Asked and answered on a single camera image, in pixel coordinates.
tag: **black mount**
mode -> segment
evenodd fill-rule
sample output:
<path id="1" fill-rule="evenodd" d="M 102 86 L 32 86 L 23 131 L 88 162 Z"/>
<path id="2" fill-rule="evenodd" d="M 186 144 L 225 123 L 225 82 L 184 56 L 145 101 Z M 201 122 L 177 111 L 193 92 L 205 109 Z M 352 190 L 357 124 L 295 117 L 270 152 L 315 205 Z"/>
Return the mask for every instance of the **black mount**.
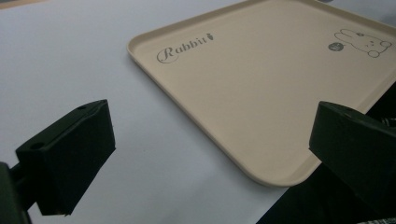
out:
<path id="1" fill-rule="evenodd" d="M 0 223 L 29 224 L 27 210 L 70 215 L 115 150 L 107 100 L 79 106 L 17 148 L 20 163 L 0 162 Z"/>
<path id="2" fill-rule="evenodd" d="M 395 99 L 393 84 L 366 115 L 320 102 L 309 145 L 322 164 L 258 223 L 396 223 Z"/>

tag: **black clamp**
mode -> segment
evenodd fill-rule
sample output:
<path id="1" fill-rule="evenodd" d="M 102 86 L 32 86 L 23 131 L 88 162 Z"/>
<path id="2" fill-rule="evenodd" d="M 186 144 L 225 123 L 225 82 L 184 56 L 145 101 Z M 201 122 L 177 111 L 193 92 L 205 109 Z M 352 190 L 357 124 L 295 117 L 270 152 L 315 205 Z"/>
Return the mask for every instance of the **black clamp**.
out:
<path id="1" fill-rule="evenodd" d="M 114 150 L 107 100 L 71 111 L 20 146 L 15 167 L 0 162 L 0 223 L 31 223 L 35 202 L 43 215 L 70 215 Z"/>
<path id="2" fill-rule="evenodd" d="M 363 202 L 396 216 L 396 129 L 342 105 L 320 102 L 311 151 Z"/>

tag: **rabbit illustration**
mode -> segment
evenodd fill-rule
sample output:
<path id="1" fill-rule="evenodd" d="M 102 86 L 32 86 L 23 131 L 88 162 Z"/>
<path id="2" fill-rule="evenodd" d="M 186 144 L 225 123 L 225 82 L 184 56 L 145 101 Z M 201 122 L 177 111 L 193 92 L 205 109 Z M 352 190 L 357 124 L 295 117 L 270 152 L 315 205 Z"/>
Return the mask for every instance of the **rabbit illustration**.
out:
<path id="1" fill-rule="evenodd" d="M 341 41 L 347 42 L 355 49 L 366 52 L 372 58 L 379 57 L 382 52 L 392 46 L 388 41 L 383 41 L 376 37 L 356 33 L 347 29 L 342 29 L 340 33 L 335 34 L 335 37 Z"/>

